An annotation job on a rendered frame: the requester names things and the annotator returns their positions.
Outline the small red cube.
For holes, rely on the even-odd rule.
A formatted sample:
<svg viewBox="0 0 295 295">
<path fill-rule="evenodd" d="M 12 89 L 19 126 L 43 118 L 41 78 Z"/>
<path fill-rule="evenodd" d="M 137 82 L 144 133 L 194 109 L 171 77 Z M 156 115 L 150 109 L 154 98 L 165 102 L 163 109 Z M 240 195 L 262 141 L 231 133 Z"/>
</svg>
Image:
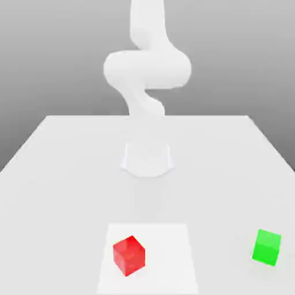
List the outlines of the small red cube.
<svg viewBox="0 0 295 295">
<path fill-rule="evenodd" d="M 114 263 L 125 277 L 145 267 L 145 248 L 129 236 L 112 246 Z"/>
</svg>

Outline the small green cube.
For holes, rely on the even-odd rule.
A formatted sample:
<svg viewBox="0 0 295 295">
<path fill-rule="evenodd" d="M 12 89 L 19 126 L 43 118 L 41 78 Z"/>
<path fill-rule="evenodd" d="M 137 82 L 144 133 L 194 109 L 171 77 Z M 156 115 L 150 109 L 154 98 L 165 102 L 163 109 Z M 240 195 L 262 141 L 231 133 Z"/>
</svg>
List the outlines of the small green cube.
<svg viewBox="0 0 295 295">
<path fill-rule="evenodd" d="M 275 266 L 281 246 L 281 235 L 259 229 L 252 258 L 258 262 Z"/>
</svg>

